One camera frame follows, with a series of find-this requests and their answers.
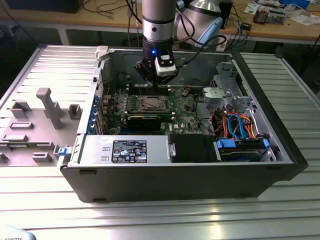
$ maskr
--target wooden table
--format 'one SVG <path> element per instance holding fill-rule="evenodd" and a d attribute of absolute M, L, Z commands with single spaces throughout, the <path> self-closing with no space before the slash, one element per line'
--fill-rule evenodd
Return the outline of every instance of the wooden table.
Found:
<path fill-rule="evenodd" d="M 96 0 L 98 4 L 112 3 L 114 0 Z M 304 26 L 291 19 L 286 19 L 284 24 L 265 25 L 253 23 L 253 15 L 244 13 L 245 5 L 250 3 L 250 0 L 236 0 L 235 8 L 243 21 L 252 24 L 249 40 L 279 42 L 279 43 L 295 43 L 295 44 L 314 44 L 320 33 L 319 25 Z M 125 5 L 124 0 L 107 6 L 104 8 L 113 9 Z M 63 13 L 50 11 L 33 11 L 33 10 L 11 10 L 4 4 L 9 13 L 22 26 L 34 28 L 54 28 L 57 29 L 63 45 L 69 45 L 68 35 L 66 30 L 91 30 L 103 32 L 126 32 L 128 27 L 127 7 L 122 7 L 113 11 L 112 18 L 100 15 L 96 12 L 89 12 L 83 8 L 79 9 L 78 13 Z M 90 1 L 86 7 L 95 11 L 95 1 Z M 142 12 L 141 4 L 138 4 L 138 15 L 140 18 Z M 135 20 L 131 21 L 130 32 L 136 33 Z M 16 25 L 9 16 L 0 8 L 0 25 Z M 228 38 L 233 38 L 237 33 L 232 21 L 228 21 L 226 29 L 221 29 L 220 34 L 226 35 Z"/>

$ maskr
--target paper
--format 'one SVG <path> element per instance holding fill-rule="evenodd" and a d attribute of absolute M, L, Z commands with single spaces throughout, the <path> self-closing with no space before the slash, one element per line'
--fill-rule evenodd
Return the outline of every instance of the paper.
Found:
<path fill-rule="evenodd" d="M 305 26 L 309 26 L 315 23 L 314 19 L 305 15 L 291 17 L 290 19 Z"/>
<path fill-rule="evenodd" d="M 245 8 L 244 12 L 247 14 L 256 14 L 256 11 L 260 4 L 254 4 L 254 3 L 249 3 L 248 6 Z"/>

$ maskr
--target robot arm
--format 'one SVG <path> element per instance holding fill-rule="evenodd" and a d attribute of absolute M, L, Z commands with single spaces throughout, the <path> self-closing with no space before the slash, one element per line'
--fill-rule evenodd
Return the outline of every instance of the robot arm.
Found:
<path fill-rule="evenodd" d="M 198 32 L 193 32 L 190 30 L 192 26 L 186 23 L 188 33 L 193 32 L 192 36 L 196 36 L 201 43 L 218 34 L 222 23 L 219 2 L 220 0 L 194 0 L 185 10 L 185 14 L 192 17 L 191 22 L 199 29 Z M 178 75 L 172 51 L 173 44 L 177 43 L 174 42 L 174 36 L 191 39 L 183 28 L 181 18 L 178 17 L 180 15 L 176 14 L 176 5 L 175 0 L 142 1 L 143 59 L 134 67 L 154 87 L 166 84 Z"/>
<path fill-rule="evenodd" d="M 172 52 L 176 4 L 175 0 L 142 1 L 143 59 L 134 67 L 155 87 L 178 74 Z"/>

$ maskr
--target power supply label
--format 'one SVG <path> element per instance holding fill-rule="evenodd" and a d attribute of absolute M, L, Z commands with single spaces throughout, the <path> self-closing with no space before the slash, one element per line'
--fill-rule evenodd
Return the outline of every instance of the power supply label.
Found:
<path fill-rule="evenodd" d="M 115 164 L 140 164 L 147 162 L 146 140 L 115 140 L 112 148 Z"/>

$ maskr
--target green motherboard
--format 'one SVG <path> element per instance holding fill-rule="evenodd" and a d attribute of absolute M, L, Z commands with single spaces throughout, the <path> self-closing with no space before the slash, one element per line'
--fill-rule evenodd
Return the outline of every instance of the green motherboard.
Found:
<path fill-rule="evenodd" d="M 165 95 L 146 92 L 142 87 L 130 90 L 118 89 L 103 97 L 105 134 L 201 134 L 194 112 L 196 96 L 189 88 L 164 88 Z M 141 124 L 148 121 L 147 128 L 152 125 L 156 129 L 133 129 L 130 121 L 139 124 L 140 119 Z"/>

